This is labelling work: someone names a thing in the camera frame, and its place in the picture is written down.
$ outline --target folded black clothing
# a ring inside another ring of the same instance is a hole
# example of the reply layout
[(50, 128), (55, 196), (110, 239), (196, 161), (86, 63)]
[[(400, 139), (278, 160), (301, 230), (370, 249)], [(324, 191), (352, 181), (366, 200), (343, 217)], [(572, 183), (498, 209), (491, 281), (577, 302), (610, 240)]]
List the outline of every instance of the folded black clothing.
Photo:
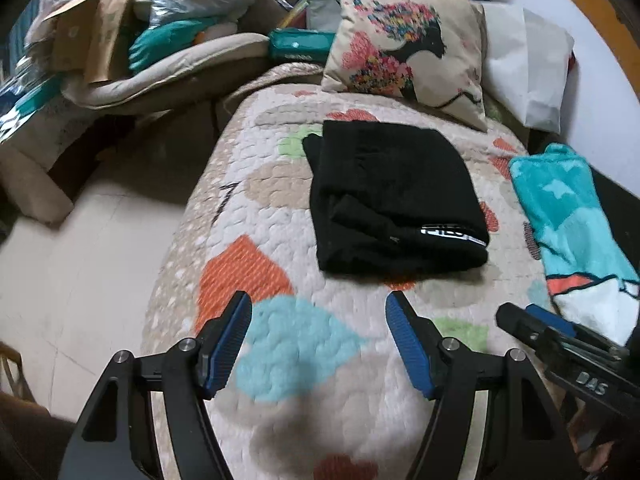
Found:
[(460, 154), (440, 132), (325, 121), (303, 139), (327, 272), (410, 276), (479, 267), (489, 233)]

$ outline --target throw pillow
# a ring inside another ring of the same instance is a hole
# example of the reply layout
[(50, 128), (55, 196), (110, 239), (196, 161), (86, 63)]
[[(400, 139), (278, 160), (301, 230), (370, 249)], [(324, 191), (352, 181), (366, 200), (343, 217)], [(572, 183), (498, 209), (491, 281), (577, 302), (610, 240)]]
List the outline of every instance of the throw pillow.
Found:
[(468, 0), (340, 0), (322, 88), (417, 100), (486, 131), (484, 13)]

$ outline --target white floor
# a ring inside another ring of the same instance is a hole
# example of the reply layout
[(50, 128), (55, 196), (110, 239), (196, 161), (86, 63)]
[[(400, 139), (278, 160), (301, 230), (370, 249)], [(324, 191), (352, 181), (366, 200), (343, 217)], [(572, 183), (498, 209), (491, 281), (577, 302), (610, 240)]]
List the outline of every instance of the white floor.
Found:
[(20, 218), (0, 246), (0, 341), (36, 402), (75, 420), (119, 349), (140, 354), (146, 304), (214, 142), (208, 104), (130, 135), (59, 229)]

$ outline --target bed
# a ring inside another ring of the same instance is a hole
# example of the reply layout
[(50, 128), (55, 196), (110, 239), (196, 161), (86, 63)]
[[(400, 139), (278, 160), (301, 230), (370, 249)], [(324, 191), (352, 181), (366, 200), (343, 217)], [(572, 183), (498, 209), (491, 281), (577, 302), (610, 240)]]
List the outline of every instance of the bed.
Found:
[[(417, 313), (472, 349), (504, 354), (516, 341), (497, 307), (546, 303), (540, 253), (508, 172), (526, 153), (514, 133), (487, 133), (392, 98), (275, 84), (248, 95), (226, 125), (186, 207), (146, 314), (145, 354), (167, 350), (247, 291), (254, 316), (227, 387), (207, 403), (235, 478), (404, 478), (432, 403), (415, 390), (385, 321), (403, 290)], [(322, 121), (436, 128), (465, 161), (485, 214), (489, 261), (418, 282), (377, 283), (318, 269), (302, 139)], [(473, 478), (486, 398), (476, 411), (460, 478)], [(156, 433), (165, 478), (178, 479), (161, 402)]]

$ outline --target paper bag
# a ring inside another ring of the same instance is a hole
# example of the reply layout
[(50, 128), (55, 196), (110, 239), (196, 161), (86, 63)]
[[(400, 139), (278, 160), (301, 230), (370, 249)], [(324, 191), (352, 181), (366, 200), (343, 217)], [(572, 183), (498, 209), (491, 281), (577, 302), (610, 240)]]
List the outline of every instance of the paper bag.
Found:
[(487, 38), (482, 86), (527, 128), (559, 133), (574, 38), (522, 7), (482, 6)]
[(55, 28), (50, 67), (54, 72), (84, 70), (100, 0), (71, 0), (43, 23)]
[(100, 0), (84, 68), (85, 83), (129, 76), (129, 47), (136, 28), (133, 1)]

